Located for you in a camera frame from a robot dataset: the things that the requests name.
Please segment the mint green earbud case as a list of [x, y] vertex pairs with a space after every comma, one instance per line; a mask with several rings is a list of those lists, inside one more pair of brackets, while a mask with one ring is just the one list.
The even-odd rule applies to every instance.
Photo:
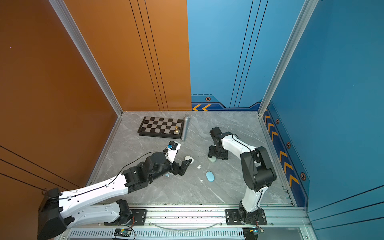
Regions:
[[208, 158], [208, 159], [209, 159], [209, 161], [212, 162], [212, 163], [216, 162], [216, 160], [217, 160], [216, 157], [212, 157], [212, 158]]

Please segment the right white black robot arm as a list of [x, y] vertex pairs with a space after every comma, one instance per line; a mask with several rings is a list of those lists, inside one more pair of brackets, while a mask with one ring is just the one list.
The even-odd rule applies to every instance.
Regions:
[[267, 225], [265, 211], [260, 207], [267, 189], [277, 179], [272, 160], [265, 147], [254, 147], [242, 142], [231, 132], [223, 133], [220, 128], [210, 130], [214, 144], [209, 147], [208, 158], [228, 160], [229, 152], [241, 161], [246, 193], [239, 208], [227, 209], [228, 225]]

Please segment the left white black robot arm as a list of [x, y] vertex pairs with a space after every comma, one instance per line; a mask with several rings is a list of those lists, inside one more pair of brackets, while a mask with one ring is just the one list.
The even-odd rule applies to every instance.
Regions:
[[153, 152], [136, 166], [128, 164], [128, 169], [115, 177], [77, 190], [43, 190], [37, 238], [49, 240], [69, 228], [98, 222], [107, 225], [129, 223], [131, 212], [127, 201], [117, 200], [106, 205], [101, 202], [146, 188], [166, 174], [184, 175], [193, 160], [187, 158], [177, 163], [176, 154], [175, 150], [168, 150], [167, 153]]

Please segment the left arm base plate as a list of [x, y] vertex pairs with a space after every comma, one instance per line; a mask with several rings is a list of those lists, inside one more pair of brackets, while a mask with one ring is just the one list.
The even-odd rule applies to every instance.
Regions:
[[129, 213], [123, 213], [114, 221], [104, 222], [105, 226], [144, 226], [147, 216], [147, 209], [134, 209]]

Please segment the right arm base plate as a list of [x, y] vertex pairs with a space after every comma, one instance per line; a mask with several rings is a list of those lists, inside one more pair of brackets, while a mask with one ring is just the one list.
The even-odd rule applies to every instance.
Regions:
[[265, 226], [268, 224], [265, 211], [261, 208], [252, 213], [243, 209], [226, 209], [227, 225], [255, 225]]

